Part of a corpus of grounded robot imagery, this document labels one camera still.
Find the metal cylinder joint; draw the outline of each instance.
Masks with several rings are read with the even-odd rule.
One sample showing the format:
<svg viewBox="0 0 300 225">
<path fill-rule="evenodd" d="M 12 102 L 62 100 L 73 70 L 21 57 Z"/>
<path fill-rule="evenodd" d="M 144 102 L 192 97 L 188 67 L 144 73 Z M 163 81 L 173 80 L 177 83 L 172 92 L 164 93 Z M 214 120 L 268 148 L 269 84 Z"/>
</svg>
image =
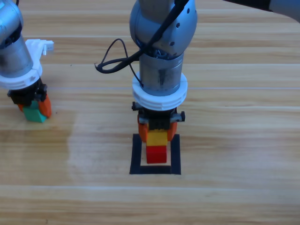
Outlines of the metal cylinder joint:
<svg viewBox="0 0 300 225">
<path fill-rule="evenodd" d="M 33 61 L 26 43 L 21 37 L 4 49 L 0 49 L 0 75 L 15 78 L 28 73 L 33 67 Z"/>
<path fill-rule="evenodd" d="M 152 58 L 146 54 L 140 57 L 140 79 L 143 90 L 154 96 L 167 96 L 180 87 L 183 56 L 164 60 Z"/>
</svg>

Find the table surface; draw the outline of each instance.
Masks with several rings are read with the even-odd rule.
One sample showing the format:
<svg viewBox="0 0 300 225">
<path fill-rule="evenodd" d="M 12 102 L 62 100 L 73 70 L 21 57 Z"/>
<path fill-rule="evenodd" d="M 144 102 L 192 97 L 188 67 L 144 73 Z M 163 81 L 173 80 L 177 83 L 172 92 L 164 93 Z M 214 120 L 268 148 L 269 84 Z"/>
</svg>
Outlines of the table surface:
<svg viewBox="0 0 300 225">
<path fill-rule="evenodd" d="M 0 90 L 0 224 L 299 225 L 300 25 L 197 0 L 182 175 L 129 175 L 133 75 L 93 64 L 115 38 L 137 50 L 134 2 L 20 1 L 25 39 L 55 42 L 41 59 L 53 115 L 28 122 Z M 108 59 L 121 57 L 118 43 Z"/>
</svg>

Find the toy block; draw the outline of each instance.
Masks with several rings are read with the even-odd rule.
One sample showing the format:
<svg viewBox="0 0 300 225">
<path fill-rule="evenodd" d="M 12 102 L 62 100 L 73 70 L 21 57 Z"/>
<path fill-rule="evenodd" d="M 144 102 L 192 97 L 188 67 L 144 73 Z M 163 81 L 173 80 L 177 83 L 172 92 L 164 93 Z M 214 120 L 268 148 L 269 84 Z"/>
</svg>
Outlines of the toy block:
<svg viewBox="0 0 300 225">
<path fill-rule="evenodd" d="M 50 102 L 48 95 L 46 95 L 46 99 L 44 102 L 38 103 L 38 109 L 42 115 L 46 116 L 47 118 L 51 117 L 51 114 L 52 114 L 51 102 Z"/>
<path fill-rule="evenodd" d="M 148 137 L 148 127 L 147 124 L 140 124 L 139 123 L 139 135 L 141 137 L 142 142 L 147 142 Z"/>
<path fill-rule="evenodd" d="M 32 101 L 31 106 L 24 106 L 23 112 L 27 120 L 32 122 L 43 123 L 47 117 L 42 115 L 38 109 L 38 102 Z"/>
<path fill-rule="evenodd" d="M 19 109 L 21 110 L 21 112 L 23 112 L 23 107 L 24 105 L 18 104 Z"/>
<path fill-rule="evenodd" d="M 167 146 L 147 146 L 146 147 L 147 163 L 166 163 Z"/>
<path fill-rule="evenodd" d="M 168 144 L 167 130 L 149 130 L 147 146 L 166 146 Z"/>
<path fill-rule="evenodd" d="M 177 123 L 171 123 L 170 129 L 168 130 L 168 141 L 170 142 L 177 131 Z"/>
</svg>

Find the red block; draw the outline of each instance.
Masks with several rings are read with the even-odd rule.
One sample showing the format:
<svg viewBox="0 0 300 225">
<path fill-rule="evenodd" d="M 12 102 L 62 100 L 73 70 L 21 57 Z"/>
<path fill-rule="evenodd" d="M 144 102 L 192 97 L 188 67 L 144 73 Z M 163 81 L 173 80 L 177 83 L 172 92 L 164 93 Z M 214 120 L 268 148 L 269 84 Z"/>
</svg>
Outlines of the red block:
<svg viewBox="0 0 300 225">
<path fill-rule="evenodd" d="M 166 163 L 167 146 L 147 146 L 146 147 L 147 163 Z"/>
</svg>

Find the black cable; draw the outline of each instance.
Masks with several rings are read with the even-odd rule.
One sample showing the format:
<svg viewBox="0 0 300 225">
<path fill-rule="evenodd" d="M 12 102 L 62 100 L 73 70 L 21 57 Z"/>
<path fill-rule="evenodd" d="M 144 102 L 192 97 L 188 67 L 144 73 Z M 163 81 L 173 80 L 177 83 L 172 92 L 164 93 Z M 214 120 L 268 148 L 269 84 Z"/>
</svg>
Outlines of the black cable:
<svg viewBox="0 0 300 225">
<path fill-rule="evenodd" d="M 103 73 L 103 74 L 111 74 L 120 71 L 121 69 L 125 68 L 126 66 L 130 65 L 132 62 L 136 61 L 141 55 L 144 54 L 148 49 L 152 47 L 152 45 L 159 41 L 165 32 L 165 30 L 176 20 L 176 18 L 181 14 L 183 11 L 185 5 L 188 3 L 189 0 L 175 0 L 175 6 L 173 9 L 170 11 L 169 15 L 165 19 L 165 21 L 162 23 L 160 28 L 156 31 L 156 33 L 153 35 L 149 43 L 140 49 L 138 52 L 133 54 L 132 56 L 126 58 L 125 60 L 122 60 L 121 63 L 116 65 L 112 69 L 103 69 L 104 65 L 100 63 L 98 66 L 95 65 L 95 68 L 98 72 Z M 112 64 L 111 61 L 106 62 L 106 65 Z"/>
<path fill-rule="evenodd" d="M 124 47 L 124 51 L 125 51 L 125 54 L 126 54 L 126 58 L 116 59 L 116 60 L 111 60 L 111 61 L 109 61 L 109 62 L 105 62 L 105 63 L 104 63 L 104 60 L 106 59 L 109 50 L 110 50 L 111 47 L 114 45 L 114 43 L 116 43 L 117 41 L 122 42 L 123 47 Z M 121 38 L 118 38 L 118 39 L 115 39 L 115 40 L 112 42 L 112 44 L 109 46 L 109 48 L 107 49 L 107 51 L 106 51 L 106 53 L 105 53 L 105 56 L 104 56 L 104 58 L 103 58 L 103 60 L 102 60 L 102 62 L 101 62 L 101 65 L 104 67 L 104 66 L 107 66 L 107 65 L 109 65 L 109 64 L 116 63 L 116 62 L 124 62 L 124 61 L 127 60 L 127 59 L 128 59 L 128 53 L 127 53 L 126 45 L 125 45 L 124 41 L 123 41 Z M 137 75 L 135 74 L 135 71 L 133 70 L 131 64 L 129 64 L 129 66 L 130 66 L 130 68 L 131 68 L 132 73 L 134 74 L 134 76 L 136 77 L 136 79 L 138 80 L 138 82 L 140 83 L 140 85 L 141 85 L 142 87 L 144 87 L 144 85 L 142 84 L 141 80 L 140 80 L 140 79 L 137 77 Z"/>
</svg>

